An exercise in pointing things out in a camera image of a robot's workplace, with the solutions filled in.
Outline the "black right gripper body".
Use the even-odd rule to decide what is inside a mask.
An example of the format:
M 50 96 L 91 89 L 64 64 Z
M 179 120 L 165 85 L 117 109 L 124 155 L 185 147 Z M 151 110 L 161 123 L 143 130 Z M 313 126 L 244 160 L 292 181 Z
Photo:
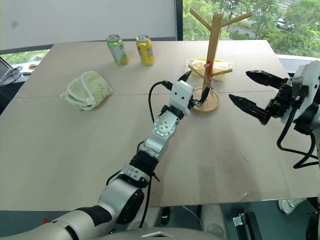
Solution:
M 269 84 L 278 90 L 276 96 L 268 102 L 265 108 L 270 117 L 281 118 L 291 107 L 293 101 L 292 87 L 287 84 L 288 80 L 288 78 L 277 78 Z

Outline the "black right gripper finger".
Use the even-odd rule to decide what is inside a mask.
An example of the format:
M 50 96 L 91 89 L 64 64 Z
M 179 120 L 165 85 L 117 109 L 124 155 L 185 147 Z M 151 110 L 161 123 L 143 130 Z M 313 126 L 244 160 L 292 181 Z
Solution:
M 245 73 L 254 82 L 275 89 L 280 89 L 288 81 L 288 78 L 281 78 L 263 70 L 248 70 Z
M 241 96 L 236 96 L 233 94 L 228 95 L 233 104 L 241 109 L 243 112 L 249 114 L 250 116 L 258 119 L 262 125 L 266 125 L 270 120 L 269 113 L 257 106 L 257 104 L 249 99 Z

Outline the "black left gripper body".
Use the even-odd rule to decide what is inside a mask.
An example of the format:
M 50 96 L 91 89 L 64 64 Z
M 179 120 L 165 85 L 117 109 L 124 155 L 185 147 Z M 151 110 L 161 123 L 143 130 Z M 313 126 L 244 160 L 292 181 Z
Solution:
M 193 107 L 201 107 L 202 102 L 200 100 L 194 99 L 193 96 L 188 101 L 188 109 L 191 110 Z

